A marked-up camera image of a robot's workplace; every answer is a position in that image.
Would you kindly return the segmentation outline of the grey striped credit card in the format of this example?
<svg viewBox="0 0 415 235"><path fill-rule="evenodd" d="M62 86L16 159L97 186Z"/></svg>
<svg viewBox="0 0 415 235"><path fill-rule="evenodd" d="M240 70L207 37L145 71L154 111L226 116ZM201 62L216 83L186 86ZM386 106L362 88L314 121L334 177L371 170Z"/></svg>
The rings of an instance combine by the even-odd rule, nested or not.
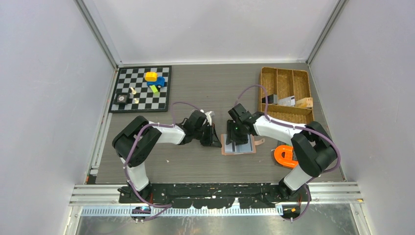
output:
<svg viewBox="0 0 415 235"><path fill-rule="evenodd" d="M234 143L230 143L225 145L225 153L227 154L232 154L232 153L236 153L237 152L237 146Z"/></svg>

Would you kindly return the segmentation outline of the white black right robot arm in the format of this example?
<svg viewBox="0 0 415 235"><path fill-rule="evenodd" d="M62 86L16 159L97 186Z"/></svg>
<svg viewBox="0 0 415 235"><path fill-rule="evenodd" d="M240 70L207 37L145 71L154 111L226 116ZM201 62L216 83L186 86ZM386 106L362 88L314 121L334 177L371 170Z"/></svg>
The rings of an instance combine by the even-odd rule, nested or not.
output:
<svg viewBox="0 0 415 235"><path fill-rule="evenodd" d="M250 113L242 104L228 111L227 132L230 142L242 144L247 137L272 138L293 147L298 164L278 183L280 198L292 201L299 189L322 173L329 172L333 162L340 161L340 152L322 125L316 121L296 124L282 121L262 112Z"/></svg>

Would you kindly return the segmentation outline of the pink leather card holder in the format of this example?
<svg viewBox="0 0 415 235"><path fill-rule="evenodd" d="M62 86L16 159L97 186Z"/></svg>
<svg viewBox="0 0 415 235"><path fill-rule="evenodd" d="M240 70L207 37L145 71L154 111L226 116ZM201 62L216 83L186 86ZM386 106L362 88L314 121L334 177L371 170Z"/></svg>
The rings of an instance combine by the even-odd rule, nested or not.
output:
<svg viewBox="0 0 415 235"><path fill-rule="evenodd" d="M265 142L265 139L255 140L254 136L250 135L250 140L247 144L244 145L237 145L237 152L232 154L225 153L225 145L226 145L226 134L221 135L221 154L222 155L241 155L241 154L255 154L256 153L256 147L263 144Z"/></svg>

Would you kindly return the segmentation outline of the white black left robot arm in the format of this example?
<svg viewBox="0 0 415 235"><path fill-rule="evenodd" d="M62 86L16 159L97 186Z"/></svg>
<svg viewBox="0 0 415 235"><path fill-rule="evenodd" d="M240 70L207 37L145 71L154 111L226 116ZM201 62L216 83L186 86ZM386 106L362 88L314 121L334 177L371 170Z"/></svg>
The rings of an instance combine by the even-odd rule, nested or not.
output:
<svg viewBox="0 0 415 235"><path fill-rule="evenodd" d="M137 116L112 141L112 147L123 163L128 189L139 203L151 193L145 161L158 143L184 145L198 140L202 146L222 146L212 122L212 112L193 111L182 122L172 125L148 121Z"/></svg>

